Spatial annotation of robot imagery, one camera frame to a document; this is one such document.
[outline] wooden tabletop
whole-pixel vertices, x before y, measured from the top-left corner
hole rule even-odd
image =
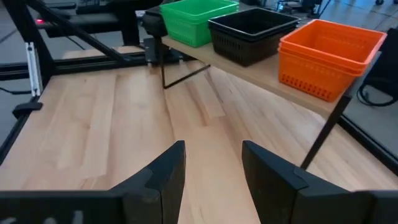
[[[176,40],[172,40],[168,36],[163,37],[162,42],[163,44],[174,48],[175,50],[179,50],[187,55],[201,60],[202,62],[218,67],[232,75],[246,80],[249,83],[279,95],[286,100],[312,110],[323,117],[328,117],[336,105],[337,100],[335,102],[329,103],[300,90],[296,90],[295,88],[279,83],[278,55],[274,55],[249,67],[242,67],[215,53],[212,43],[206,44],[199,48],[194,48]]]

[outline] wooden table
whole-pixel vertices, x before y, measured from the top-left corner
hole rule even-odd
[[[162,43],[167,45],[175,50],[183,52],[187,55],[197,58],[202,62],[208,63],[212,66],[218,67],[225,72],[228,72],[232,75],[235,75],[243,80],[246,80],[249,83],[252,83],[256,86],[259,86],[267,91],[273,92],[276,95],[279,95],[286,100],[294,102],[304,108],[312,110],[324,118],[327,118],[327,121],[320,131],[317,139],[313,143],[310,151],[308,152],[306,158],[304,159],[301,168],[308,168],[309,164],[317,154],[319,148],[322,146],[323,142],[330,134],[330,131],[333,129],[334,125],[339,120],[340,116],[343,114],[345,108],[348,103],[352,99],[353,93],[356,91],[358,84],[362,83],[365,75],[361,78],[358,78],[347,90],[346,92],[339,97],[334,102],[326,102],[314,96],[311,96],[302,91],[296,90],[290,86],[279,83],[278,81],[278,55],[274,55],[270,58],[267,58],[261,62],[258,62],[254,65],[248,67],[242,67],[227,58],[224,58],[218,55],[213,50],[212,43],[206,44],[202,47],[194,48],[188,45],[185,45],[181,42],[171,39],[170,37],[163,37]],[[198,69],[183,77],[179,80],[172,82],[171,84],[165,84],[165,74],[164,74],[164,60],[163,57],[160,60],[160,66],[162,67],[162,83],[163,88],[170,88],[179,82],[201,72],[204,69],[207,69],[208,66]]]

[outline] gray floor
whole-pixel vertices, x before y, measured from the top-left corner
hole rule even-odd
[[[267,7],[275,8],[275,6],[276,0],[267,1]],[[390,27],[398,26],[398,6],[393,5],[392,0],[386,0],[382,6],[375,6],[373,0],[332,0],[321,19],[386,31]],[[0,8],[0,40],[12,33],[14,29],[15,26],[7,11]],[[49,39],[45,32],[41,33],[53,58],[61,58],[69,50],[79,50],[74,43],[64,37]],[[72,38],[84,48],[91,49],[80,39]],[[120,32],[96,34],[96,38],[110,47],[123,44]],[[18,32],[12,34],[0,44],[0,64],[13,62],[26,62],[24,43]],[[1,82],[0,86],[10,90],[29,89],[28,80]],[[386,97],[383,93],[374,89],[369,89],[369,93],[372,99],[382,100]],[[29,100],[29,98],[30,96],[12,96],[0,91],[0,142],[3,142],[16,121],[11,114],[13,107]],[[398,133],[398,103],[384,108],[372,108],[361,104],[355,98],[347,107],[345,115],[398,155],[398,139],[396,138],[396,133]]]

